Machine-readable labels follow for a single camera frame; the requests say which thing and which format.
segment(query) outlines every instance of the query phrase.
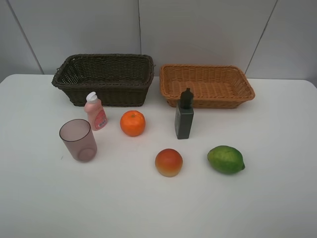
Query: lime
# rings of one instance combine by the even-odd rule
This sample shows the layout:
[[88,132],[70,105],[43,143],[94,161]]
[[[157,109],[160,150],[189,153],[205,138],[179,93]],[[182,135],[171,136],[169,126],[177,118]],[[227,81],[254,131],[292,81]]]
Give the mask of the lime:
[[245,168],[240,151],[230,146],[220,145],[213,148],[207,158],[210,165],[223,174],[235,174]]

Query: wicker basket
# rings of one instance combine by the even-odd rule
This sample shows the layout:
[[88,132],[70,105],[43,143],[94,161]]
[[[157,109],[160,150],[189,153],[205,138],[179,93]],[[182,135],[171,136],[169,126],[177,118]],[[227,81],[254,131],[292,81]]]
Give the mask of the wicker basket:
[[172,107],[190,88],[194,108],[236,108],[254,99],[244,73],[235,66],[165,64],[160,69],[160,91]]
[[52,84],[75,106],[84,106],[95,91],[103,106],[143,105],[153,80],[154,65],[146,55],[74,55],[57,69]]

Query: tiled wall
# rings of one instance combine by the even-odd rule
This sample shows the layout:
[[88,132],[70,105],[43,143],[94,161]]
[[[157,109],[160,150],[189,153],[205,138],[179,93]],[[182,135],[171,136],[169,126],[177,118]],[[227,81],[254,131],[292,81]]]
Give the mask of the tiled wall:
[[82,53],[233,64],[253,78],[315,82],[317,1],[0,0],[0,81],[54,74]]

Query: pink plastic cup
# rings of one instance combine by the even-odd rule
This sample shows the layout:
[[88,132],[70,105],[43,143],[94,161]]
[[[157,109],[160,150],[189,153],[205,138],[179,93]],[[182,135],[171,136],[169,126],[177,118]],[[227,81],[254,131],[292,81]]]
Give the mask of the pink plastic cup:
[[75,160],[88,162],[95,157],[97,145],[88,121],[70,120],[61,127],[59,136]]

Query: light brown wicker basket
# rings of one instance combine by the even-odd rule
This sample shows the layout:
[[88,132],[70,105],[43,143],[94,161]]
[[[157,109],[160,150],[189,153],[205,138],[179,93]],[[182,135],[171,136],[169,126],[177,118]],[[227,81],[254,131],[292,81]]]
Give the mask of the light brown wicker basket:
[[160,92],[172,107],[190,88],[194,108],[236,108],[254,99],[244,73],[235,66],[165,64],[160,68]]

